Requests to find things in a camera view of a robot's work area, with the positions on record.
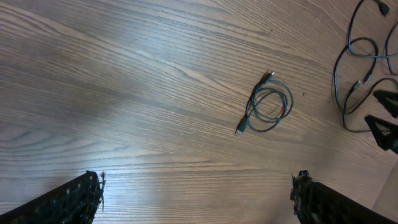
cable plug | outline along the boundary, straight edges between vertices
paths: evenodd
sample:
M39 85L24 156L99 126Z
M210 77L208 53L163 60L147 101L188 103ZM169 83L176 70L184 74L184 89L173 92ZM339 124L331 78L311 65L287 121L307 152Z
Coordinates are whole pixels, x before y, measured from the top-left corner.
M264 76L262 76L259 84L265 84L266 82L268 82L269 80L271 80L271 78L274 76L275 72L267 72L264 74Z
M361 86L362 82L361 80L356 81L356 83L354 83L354 85L351 87L351 89L349 89L349 94L353 93L355 90L357 90L360 86Z
M248 127L248 122L249 120L247 119L246 115L241 119L241 121L238 124L238 127L236 128L235 131L235 136L236 137L241 137L243 132L246 130Z
M388 12L390 11L390 8L388 5L384 2L379 3L379 10L383 16L387 16Z
M362 81L362 83L363 84L368 84L368 81L372 78L372 72L373 72L373 69L370 69L368 72L367 72L367 74L365 75L365 77L363 78L363 81Z

wood grain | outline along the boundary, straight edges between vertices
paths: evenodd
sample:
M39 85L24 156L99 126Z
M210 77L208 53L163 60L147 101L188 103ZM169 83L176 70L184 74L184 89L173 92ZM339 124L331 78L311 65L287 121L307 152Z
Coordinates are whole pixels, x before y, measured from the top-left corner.
M389 178L384 184L373 210L385 217L398 222L398 162L392 168Z
M382 42L393 19L381 19L371 3L358 14L354 35ZM2 210L17 206L12 198L18 190L11 188L16 182L37 185L15 200L22 203L59 184L52 182L58 174L69 180L87 167L108 170L114 187L107 188L112 209L98 218L104 223L296 223L288 201L290 174L302 169L371 208L397 156L378 149L371 134L344 131L331 95L331 71L355 5L0 0L0 122L14 145L0 148L5 156L0 181L8 181ZM392 43L391 52L395 49ZM341 91L368 66L368 60L345 55ZM248 130L236 138L251 89L267 70L292 90L293 112L269 133ZM373 82L384 72L378 65ZM279 106L271 98L264 109ZM389 117L370 98L349 125L365 127L367 114ZM29 142L38 133L40 144L67 144L41 150L29 143L18 151L13 147L24 135L15 141L7 135L20 129ZM133 157L141 154L161 156L137 163L178 164L137 171ZM235 188L232 180L241 183ZM176 189L152 198L152 185ZM135 191L132 200L124 198ZM254 204L246 207L245 200ZM145 208L142 214L139 208Z
M292 209L288 172L2 127L0 213L85 170L106 170L105 210L96 223L296 221L283 216Z

wooden floor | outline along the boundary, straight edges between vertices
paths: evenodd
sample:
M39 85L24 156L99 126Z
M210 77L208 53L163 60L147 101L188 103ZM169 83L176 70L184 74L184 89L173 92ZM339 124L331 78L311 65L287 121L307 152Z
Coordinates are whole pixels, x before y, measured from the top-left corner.
M390 177L384 184L379 198L373 206L373 210L398 222L398 162L396 162Z
M289 193L304 169L382 211L398 197L398 157L341 127L331 89L357 3L0 0L0 213L86 170L107 173L95 223L298 223ZM353 34L382 45L395 18L368 0ZM370 63L345 55L340 91ZM294 109L237 138L267 70ZM380 61L371 83L386 76ZM349 125L366 127L367 114L389 117L370 98Z

black cable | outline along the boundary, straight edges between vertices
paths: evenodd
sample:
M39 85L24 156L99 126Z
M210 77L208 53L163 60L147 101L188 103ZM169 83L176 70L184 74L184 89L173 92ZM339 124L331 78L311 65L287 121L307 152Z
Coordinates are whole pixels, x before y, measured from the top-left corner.
M374 67L376 66L377 60L378 60L379 58L386 58L386 59L387 59L387 64L388 64L389 71L390 71L390 74L391 74L391 75L398 75L398 74L396 74L396 73L394 73L394 72L392 71L392 66L391 66L391 62L390 62L390 58L391 58L391 57L396 57L396 56L398 56L398 53L395 53L395 54L392 54L392 55L389 55L389 54L388 54L388 43L389 43L389 40L390 40L390 38L391 38L392 33L394 32L394 30L396 29L396 27L397 27L397 25L398 25L398 22L397 22L397 23L395 24L395 26L391 29L389 35L387 36L386 43L385 43L385 45L384 45L384 48L385 48L385 50L386 50L386 54L385 54L385 55L382 55L382 56L379 55L379 47L377 46L376 41L374 41L373 39L370 39L370 38L368 38L368 37L360 37L360 38L357 38L357 39L354 39L354 40L351 41L351 33L352 33L352 29L353 29L354 19L355 19L356 13L358 12L358 10L359 10L359 8L360 8L360 6L362 5L363 2L364 2L364 0L360 0L360 2L358 3L358 5L357 5L356 8L355 8L355 11L354 11L354 13L353 13L353 16L351 17L351 21L349 22L347 45L344 47L344 49L343 49L343 50L341 51L341 53L339 54L339 56L338 56L338 58L337 58L337 60L336 60L336 63L335 63L335 67L333 68L333 83L334 83L334 85L335 85L335 98L336 98L336 104L337 104L339 110L341 111L341 113L342 113L342 115L343 115L343 127L345 128L345 130L347 130L347 131L349 131L349 132L352 132L352 133L365 133L365 132L370 131L370 130L352 130L352 129L348 128L347 125L346 125L346 115L349 115L349 114L354 113L354 112L363 104L363 102L369 97L369 95L372 93L373 89L374 89L380 82L383 82L384 80L389 80L389 81L391 81L393 84L395 84L396 88L398 89L398 82L397 82L395 79L393 79L393 78L382 78L382 79L380 79L379 81L377 81L375 84L373 84L373 85L370 87L370 89L369 89L368 92L366 93L365 97L364 97L353 109L351 109L351 110L349 110L349 111L347 112L347 101L348 101L348 98L351 96L351 94L352 94L355 90L358 89L358 87L359 87L360 84L361 84L360 81L357 81L357 82L351 87L351 89L349 90L349 92L348 92L348 94L347 94L347 97L346 97L346 99L345 99L345 102L344 102L344 106L341 107L341 105L340 105L340 101L339 101L339 98L338 98L337 68L338 68L338 64L339 64L339 62L340 62L342 56L344 55L344 53L345 53L347 50L349 50L350 53L352 53L354 56L357 56L357 57L373 58L373 63L372 63L372 65L371 65L371 68L369 69L368 73L365 75L365 77L364 77L364 79L363 79L363 83L365 83L365 84L370 80L370 78L371 78L371 76L372 76L372 74L373 74L373 71L374 71ZM385 16L385 15L388 13L388 6L385 5L384 3L380 2L380 1L376 1L376 2L379 4L380 11L381 11L382 14ZM354 52L354 51L351 49L351 45L352 45L353 43L359 41L359 40L366 40L366 41L370 42L370 43L372 44L373 48L374 48L374 55L358 54L358 53Z
M245 110L244 117L242 118L241 122L239 122L238 127L235 132L235 135L241 136L243 134L243 132L245 131L245 129L247 128L247 126L249 126L249 128L252 129L253 131L259 132L259 133L264 133L264 132L270 131L271 129L273 129L274 127L276 127L279 124L279 121L281 121L282 119L287 117L289 115L289 113L292 111L292 108L294 105L294 99L293 99L292 92L289 90L289 88L284 83L282 83L280 81L271 80L273 74L274 74L274 72L265 74L264 77L261 79L261 81L254 87L252 94L248 100L248 103L246 104L246 110ZM284 92L279 91L275 88L264 87L264 85L266 85L267 83L273 83L276 85L280 85L287 90L287 92L289 93L290 99L291 99L289 109L288 109L289 99L287 98L287 95ZM257 106L263 100L265 100L268 96L270 96L272 94L278 94L282 100L282 110L280 112L280 115L278 115L275 118L267 116L267 115L261 113L257 109ZM260 121L262 121L264 123L270 123L270 124L273 123L273 125L267 129L257 129L257 128L253 127L253 125L250 123L250 118L253 114Z

black robotic claw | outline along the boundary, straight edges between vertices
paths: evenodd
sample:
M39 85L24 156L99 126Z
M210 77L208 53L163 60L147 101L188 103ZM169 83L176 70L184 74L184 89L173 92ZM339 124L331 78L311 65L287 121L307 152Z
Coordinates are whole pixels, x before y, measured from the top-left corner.
M398 117L398 93L376 90L373 93L379 103L394 117ZM398 125L368 115L365 117L377 145L385 151L391 149L398 154Z

